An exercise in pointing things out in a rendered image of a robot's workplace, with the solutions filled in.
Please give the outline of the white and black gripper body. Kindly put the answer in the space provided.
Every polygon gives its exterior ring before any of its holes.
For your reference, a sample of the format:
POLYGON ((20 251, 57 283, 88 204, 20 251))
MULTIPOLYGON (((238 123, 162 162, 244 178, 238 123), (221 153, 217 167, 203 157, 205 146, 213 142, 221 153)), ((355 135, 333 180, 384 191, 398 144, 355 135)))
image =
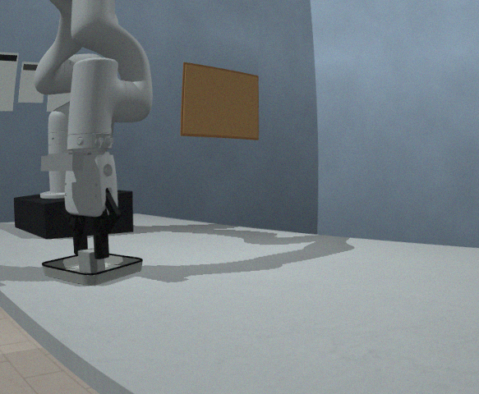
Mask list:
POLYGON ((83 171, 66 171, 65 206, 70 214, 98 217, 106 209, 107 188, 118 207, 116 168, 110 152, 86 153, 83 171))

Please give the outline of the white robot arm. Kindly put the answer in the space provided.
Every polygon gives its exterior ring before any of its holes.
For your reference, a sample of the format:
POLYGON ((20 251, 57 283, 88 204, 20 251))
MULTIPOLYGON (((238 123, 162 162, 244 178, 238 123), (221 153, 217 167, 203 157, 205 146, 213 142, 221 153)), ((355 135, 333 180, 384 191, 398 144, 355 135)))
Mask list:
POLYGON ((58 34, 36 68, 35 88, 71 97, 48 117, 41 172, 49 172, 50 191, 40 198, 61 199, 66 171, 83 171, 84 155, 91 155, 86 152, 113 148, 114 122, 144 120, 153 92, 148 57, 115 21, 115 0, 49 1, 60 11, 58 34), (82 47, 106 58, 76 54, 82 47))

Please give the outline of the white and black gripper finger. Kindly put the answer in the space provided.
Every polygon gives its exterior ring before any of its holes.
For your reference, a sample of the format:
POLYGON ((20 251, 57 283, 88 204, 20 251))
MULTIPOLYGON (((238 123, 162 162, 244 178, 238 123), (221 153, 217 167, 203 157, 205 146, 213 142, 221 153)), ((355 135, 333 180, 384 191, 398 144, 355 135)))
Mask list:
POLYGON ((105 259, 109 257, 108 234, 111 233, 114 224, 122 216, 108 188, 106 189, 105 206, 106 209, 103 211, 103 215, 93 217, 94 229, 96 232, 96 235, 94 235, 94 257, 96 259, 105 259), (100 219, 102 219, 102 224, 100 223, 100 219))
POLYGON ((86 216, 79 216, 79 215, 68 213, 66 211, 65 204, 62 207, 62 212, 70 224, 71 231, 73 231, 74 254, 78 254, 77 253, 78 250, 87 250, 88 249, 87 231, 84 231, 86 216))

